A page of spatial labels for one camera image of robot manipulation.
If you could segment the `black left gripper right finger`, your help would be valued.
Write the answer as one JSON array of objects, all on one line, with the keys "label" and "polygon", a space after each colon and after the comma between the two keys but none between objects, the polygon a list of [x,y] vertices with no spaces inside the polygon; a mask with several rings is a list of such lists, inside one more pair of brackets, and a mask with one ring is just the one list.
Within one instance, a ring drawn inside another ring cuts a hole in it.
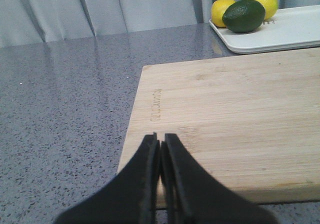
[{"label": "black left gripper right finger", "polygon": [[178,136],[161,143],[161,180],[170,224],[276,224],[266,209],[213,178],[187,151]]}]

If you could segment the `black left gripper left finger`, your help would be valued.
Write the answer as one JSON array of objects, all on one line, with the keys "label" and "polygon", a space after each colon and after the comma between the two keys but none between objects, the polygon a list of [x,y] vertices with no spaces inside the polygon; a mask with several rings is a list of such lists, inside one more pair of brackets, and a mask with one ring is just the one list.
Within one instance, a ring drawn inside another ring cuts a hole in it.
[{"label": "black left gripper left finger", "polygon": [[160,142],[144,136],[126,166],[93,196],[58,216],[57,224],[153,224],[160,174]]}]

